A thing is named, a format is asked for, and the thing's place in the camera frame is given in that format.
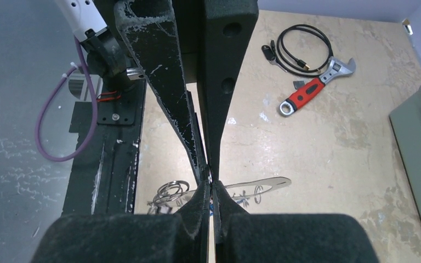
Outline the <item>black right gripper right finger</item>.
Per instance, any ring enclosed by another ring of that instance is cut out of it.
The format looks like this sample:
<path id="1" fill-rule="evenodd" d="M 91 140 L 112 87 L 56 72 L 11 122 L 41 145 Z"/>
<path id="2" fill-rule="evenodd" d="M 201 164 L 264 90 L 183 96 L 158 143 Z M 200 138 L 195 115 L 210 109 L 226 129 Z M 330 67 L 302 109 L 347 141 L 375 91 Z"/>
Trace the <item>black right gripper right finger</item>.
<path id="1" fill-rule="evenodd" d="M 366 231 L 345 214 L 250 214 L 212 185 L 217 262 L 378 262 Z"/>

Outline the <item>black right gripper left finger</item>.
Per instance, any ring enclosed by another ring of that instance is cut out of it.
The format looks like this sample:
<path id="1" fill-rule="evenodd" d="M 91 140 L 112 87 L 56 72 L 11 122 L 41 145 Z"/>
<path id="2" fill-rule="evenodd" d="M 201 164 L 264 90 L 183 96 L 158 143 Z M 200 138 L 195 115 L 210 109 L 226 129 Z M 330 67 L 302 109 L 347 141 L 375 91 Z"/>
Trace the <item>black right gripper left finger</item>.
<path id="1" fill-rule="evenodd" d="M 68 215 L 46 231 L 32 262 L 206 262 L 210 186 L 174 214 Z"/>

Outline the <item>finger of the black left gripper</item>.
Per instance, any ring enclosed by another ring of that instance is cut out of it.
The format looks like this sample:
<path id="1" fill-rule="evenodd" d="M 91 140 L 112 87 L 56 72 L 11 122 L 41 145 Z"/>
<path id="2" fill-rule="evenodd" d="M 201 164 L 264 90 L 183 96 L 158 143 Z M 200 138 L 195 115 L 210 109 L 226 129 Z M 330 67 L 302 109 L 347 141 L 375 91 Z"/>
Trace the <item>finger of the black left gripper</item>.
<path id="1" fill-rule="evenodd" d="M 219 178 L 226 118 L 258 15 L 257 1 L 203 2 L 197 90 L 207 162 L 214 180 Z"/>
<path id="2" fill-rule="evenodd" d="M 118 1 L 114 15 L 117 31 L 183 144 L 196 182 L 201 183 L 205 179 L 204 152 L 186 88 L 172 1 Z"/>

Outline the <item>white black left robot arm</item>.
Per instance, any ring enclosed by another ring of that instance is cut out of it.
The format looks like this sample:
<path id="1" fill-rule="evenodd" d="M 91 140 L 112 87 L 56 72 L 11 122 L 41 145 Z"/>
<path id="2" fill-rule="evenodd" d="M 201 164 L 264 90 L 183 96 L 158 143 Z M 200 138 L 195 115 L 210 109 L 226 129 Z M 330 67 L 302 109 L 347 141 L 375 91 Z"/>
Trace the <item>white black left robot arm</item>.
<path id="1" fill-rule="evenodd" d="M 148 82 L 194 175 L 220 179 L 220 149 L 257 1 L 58 1 L 89 69 L 114 89 Z"/>

